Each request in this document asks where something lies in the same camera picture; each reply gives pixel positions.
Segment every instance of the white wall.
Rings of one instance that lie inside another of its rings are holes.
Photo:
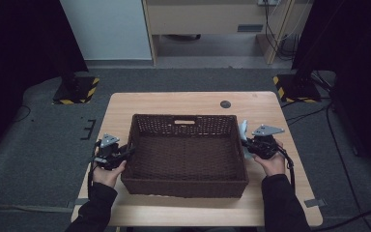
[[[85,60],[152,60],[141,0],[61,0]]]

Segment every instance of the hand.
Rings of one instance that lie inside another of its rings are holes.
[[[275,141],[279,147],[283,147],[282,142],[277,139]],[[268,177],[276,174],[285,174],[285,159],[279,154],[275,154],[270,159],[261,159],[258,156],[254,156],[254,160],[263,166]]]
[[[117,177],[125,170],[126,161],[124,160],[116,169],[104,170],[101,167],[95,167],[93,171],[93,182],[98,182],[106,186],[114,188],[116,186]]]

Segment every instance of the black sleeve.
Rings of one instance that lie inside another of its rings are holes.
[[[72,222],[67,232],[102,232],[110,221],[110,210],[117,191],[109,186],[93,183],[89,202],[79,209],[79,216]]]
[[[262,182],[262,192],[267,232],[311,231],[286,175],[266,177]]]

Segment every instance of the gray floor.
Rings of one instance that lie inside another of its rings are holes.
[[[99,133],[108,100],[119,92],[162,91],[273,91],[271,78],[290,73],[290,61],[266,65],[252,35],[203,36],[199,42],[164,39],[157,65],[91,68],[100,78],[91,102],[51,104],[60,78],[47,80],[25,92],[24,105],[0,143],[0,205],[43,206],[66,209],[80,189],[86,160]],[[322,72],[331,83],[334,73]],[[327,93],[320,90],[323,96]],[[294,103],[283,107],[290,118],[329,104]],[[371,210],[371,159],[356,157],[340,120],[329,112],[340,152],[355,188],[362,212]],[[96,120],[93,135],[87,135],[88,120]],[[321,208],[326,227],[359,214],[344,167],[328,129],[325,110],[289,126]],[[63,231],[70,213],[0,211],[0,231]],[[371,224],[371,215],[366,217]],[[167,231],[170,228],[136,228],[135,231]],[[331,231],[370,231],[358,219]]]

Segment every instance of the person's arm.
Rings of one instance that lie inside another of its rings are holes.
[[[117,196],[114,189],[117,177],[125,170],[126,162],[112,170],[95,168],[91,199],[79,209],[79,216],[66,232],[102,232],[110,221],[110,210]]]
[[[279,154],[271,159],[258,156],[254,159],[267,174],[262,182],[266,231],[310,231],[303,208],[285,175],[285,159]]]

